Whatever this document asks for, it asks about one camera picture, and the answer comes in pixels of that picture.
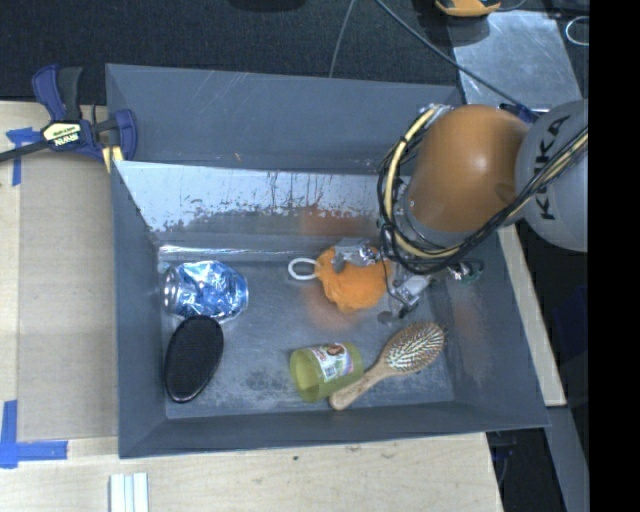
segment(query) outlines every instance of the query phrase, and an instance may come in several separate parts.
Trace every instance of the blue clamp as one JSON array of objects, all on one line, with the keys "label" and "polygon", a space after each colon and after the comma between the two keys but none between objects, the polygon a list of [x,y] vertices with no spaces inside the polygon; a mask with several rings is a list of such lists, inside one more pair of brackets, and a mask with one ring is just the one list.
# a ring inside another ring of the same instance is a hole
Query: blue clamp
[{"label": "blue clamp", "polygon": [[56,152],[72,151],[104,162],[105,145],[98,141],[98,133],[115,129],[119,131],[118,144],[123,157],[133,158],[138,144],[133,112],[118,110],[113,119],[95,125],[82,119],[77,102],[81,73],[79,67],[61,68],[58,64],[50,64],[33,76],[31,85],[36,99],[49,112],[51,122],[41,130],[41,140],[0,153],[0,162],[45,148]]}]

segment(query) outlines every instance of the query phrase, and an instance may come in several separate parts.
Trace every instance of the hairbrush bristles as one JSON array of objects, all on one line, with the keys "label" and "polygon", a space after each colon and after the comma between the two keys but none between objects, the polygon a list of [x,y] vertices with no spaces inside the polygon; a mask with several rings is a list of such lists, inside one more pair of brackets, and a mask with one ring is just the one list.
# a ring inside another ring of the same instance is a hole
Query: hairbrush bristles
[{"label": "hairbrush bristles", "polygon": [[435,361],[444,346],[444,338],[444,331],[437,324],[411,324],[394,336],[386,362],[397,371],[417,371]]}]

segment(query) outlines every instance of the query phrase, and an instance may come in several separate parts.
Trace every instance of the blue can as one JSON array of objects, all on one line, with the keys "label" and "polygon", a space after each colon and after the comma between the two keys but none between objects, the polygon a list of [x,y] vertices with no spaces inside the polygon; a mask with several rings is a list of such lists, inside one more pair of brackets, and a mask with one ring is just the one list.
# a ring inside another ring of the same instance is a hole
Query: blue can
[{"label": "blue can", "polygon": [[182,263],[164,274],[164,306],[172,314],[189,318],[204,315],[229,320],[247,308],[247,281],[219,261]]}]

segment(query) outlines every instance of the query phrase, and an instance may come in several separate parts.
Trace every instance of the gray bin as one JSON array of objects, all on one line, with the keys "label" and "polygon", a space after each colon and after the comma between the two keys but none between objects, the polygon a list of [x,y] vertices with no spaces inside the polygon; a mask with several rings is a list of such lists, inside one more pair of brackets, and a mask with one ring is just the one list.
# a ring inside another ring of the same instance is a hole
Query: gray bin
[{"label": "gray bin", "polygon": [[[548,425],[497,235],[471,255],[480,279],[436,282],[393,325],[377,320],[386,297],[345,315],[317,280],[287,273],[343,236],[376,240],[376,166],[420,108],[459,101],[452,88],[134,66],[108,66],[107,79],[110,111],[133,110],[140,136],[111,175],[121,457]],[[223,324],[207,388],[176,404],[162,383],[176,319],[160,271],[204,258],[245,275],[249,307]],[[340,412],[297,396],[295,348],[351,341],[369,367],[415,320],[446,327],[433,365]]]}]

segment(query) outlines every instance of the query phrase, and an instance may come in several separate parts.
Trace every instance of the black cable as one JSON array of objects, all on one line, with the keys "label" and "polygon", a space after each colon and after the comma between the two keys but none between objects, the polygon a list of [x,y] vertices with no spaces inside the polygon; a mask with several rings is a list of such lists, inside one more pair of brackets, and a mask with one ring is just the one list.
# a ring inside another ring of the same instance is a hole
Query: black cable
[{"label": "black cable", "polygon": [[351,0],[349,7],[347,8],[347,13],[344,15],[344,21],[342,22],[342,28],[340,29],[340,34],[338,35],[338,40],[336,41],[336,47],[333,50],[333,58],[331,59],[331,66],[329,67],[329,78],[333,77],[333,70],[336,67],[336,60],[338,59],[338,52],[340,51],[340,44],[342,43],[342,36],[344,36],[344,31],[347,28],[347,22],[349,21],[349,17],[351,16],[351,11],[353,10],[353,6],[355,5],[356,0]]},{"label": "black cable", "polygon": [[98,108],[98,100],[93,102],[93,105],[91,106],[91,124],[93,126],[95,126],[96,124],[98,124],[98,119],[96,117],[96,110]]},{"label": "black cable", "polygon": [[499,96],[502,96],[503,98],[509,100],[511,103],[513,103],[514,105],[522,105],[523,107],[525,107],[527,110],[531,111],[531,109],[529,107],[527,107],[524,103],[522,103],[521,101],[518,101],[517,99],[513,98],[512,96],[510,96],[509,94],[505,93],[504,91],[498,89],[496,86],[494,86],[493,84],[490,84],[489,82],[487,82],[486,80],[482,79],[481,77],[479,77],[478,75],[476,75],[473,71],[470,71],[469,69],[467,69],[466,67],[458,64],[454,59],[452,59],[451,57],[449,57],[446,53],[442,52],[439,48],[437,48],[431,41],[429,41],[428,39],[422,37],[420,34],[418,34],[418,32],[416,32],[413,27],[411,27],[410,25],[408,25],[402,18],[400,18],[395,12],[393,12],[391,9],[389,9],[389,7],[387,7],[387,5],[382,2],[382,0],[375,0],[375,2],[389,15],[391,16],[397,23],[399,23],[402,27],[404,27],[407,31],[409,31],[409,33],[411,35],[413,35],[414,37],[416,37],[422,44],[424,44],[429,50],[431,50],[433,53],[435,53],[436,55],[438,55],[439,57],[441,57],[442,59],[446,60],[449,64],[451,64],[452,66],[455,66],[457,69],[459,69],[460,71],[462,71],[464,74],[470,76],[471,78],[473,78],[474,80],[480,82],[482,85],[484,85],[485,87],[491,89],[493,92],[495,92],[496,94],[498,94]]},{"label": "black cable", "polygon": [[502,471],[500,471],[500,474],[497,478],[498,487],[502,487],[502,484],[504,484],[504,477],[507,476],[507,469],[509,466],[508,462],[509,459],[507,459],[506,457],[502,459]]},{"label": "black cable", "polygon": [[393,297],[394,299],[396,299],[398,302],[400,302],[400,303],[402,304],[402,307],[403,307],[404,309],[408,309],[408,308],[409,308],[409,304],[407,304],[407,302],[406,302],[402,297],[399,297],[399,296],[398,296],[398,295],[396,295],[394,292],[392,292],[392,291],[391,291],[391,288],[389,287],[389,275],[388,275],[388,273],[387,273],[387,266],[386,266],[386,265],[385,265],[385,263],[384,263],[384,256],[385,256],[385,255],[382,255],[382,257],[381,257],[380,259],[381,259],[381,261],[382,261],[382,268],[383,268],[383,270],[384,270],[384,282],[385,282],[385,284],[386,284],[386,286],[387,286],[387,293],[388,293],[389,295],[391,295],[391,297]]}]

